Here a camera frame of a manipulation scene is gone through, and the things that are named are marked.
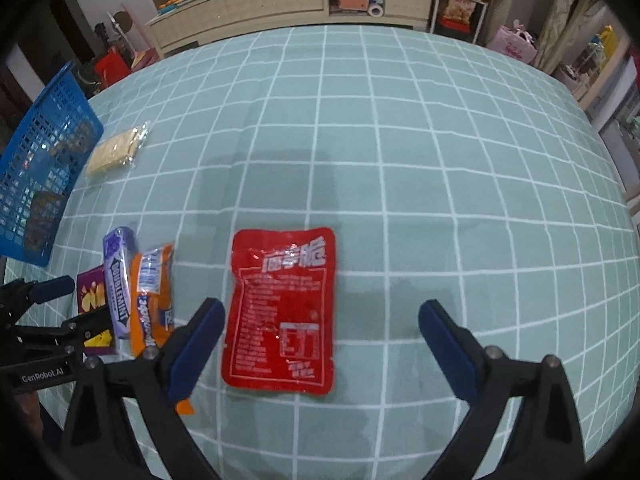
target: barcode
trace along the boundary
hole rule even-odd
[[[138,292],[160,293],[160,273],[162,269],[160,251],[149,251],[140,258]]]

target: orange snack package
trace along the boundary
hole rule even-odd
[[[131,351],[139,356],[147,346],[162,348],[174,331],[171,265],[174,245],[138,253],[131,263]],[[188,399],[175,405],[179,415],[195,412]]]

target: curtain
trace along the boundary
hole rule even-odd
[[[601,0],[554,0],[536,45],[538,54],[532,65],[551,74],[575,41],[580,28],[603,5]]]

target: clear plastic wrapped cracker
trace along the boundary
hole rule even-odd
[[[92,175],[115,166],[131,164],[150,129],[151,122],[147,121],[98,144],[87,162],[87,174]]]

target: red packet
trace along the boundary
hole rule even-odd
[[[222,354],[225,382],[327,394],[334,384],[331,229],[239,231],[231,269],[236,288]]]

